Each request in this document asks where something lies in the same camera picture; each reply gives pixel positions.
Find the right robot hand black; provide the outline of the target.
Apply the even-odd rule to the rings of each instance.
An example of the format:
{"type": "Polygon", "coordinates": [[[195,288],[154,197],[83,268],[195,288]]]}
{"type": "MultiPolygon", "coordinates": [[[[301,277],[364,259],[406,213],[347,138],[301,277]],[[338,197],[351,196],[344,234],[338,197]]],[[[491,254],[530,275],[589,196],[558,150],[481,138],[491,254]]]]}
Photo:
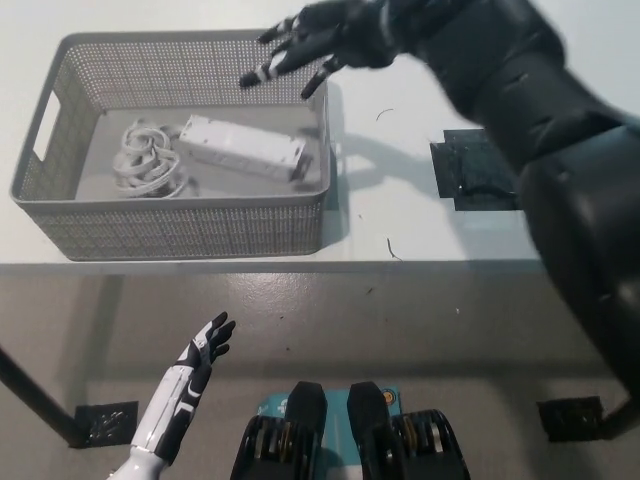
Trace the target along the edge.
{"type": "Polygon", "coordinates": [[[252,88],[293,73],[319,59],[324,62],[301,91],[309,99],[326,79],[348,66],[380,69],[399,53],[388,1],[322,1],[264,31],[258,42],[283,41],[270,59],[243,74],[239,86],[252,88]]]}

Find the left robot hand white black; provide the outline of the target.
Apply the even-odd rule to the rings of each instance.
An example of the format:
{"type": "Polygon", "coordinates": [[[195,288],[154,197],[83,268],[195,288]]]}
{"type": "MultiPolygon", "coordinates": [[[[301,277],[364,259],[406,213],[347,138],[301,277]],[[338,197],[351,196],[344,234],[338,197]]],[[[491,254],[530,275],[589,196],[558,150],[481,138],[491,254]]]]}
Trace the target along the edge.
{"type": "Polygon", "coordinates": [[[215,360],[229,351],[236,323],[223,312],[190,340],[165,372],[134,434],[132,445],[171,465],[209,382],[215,360]]]}

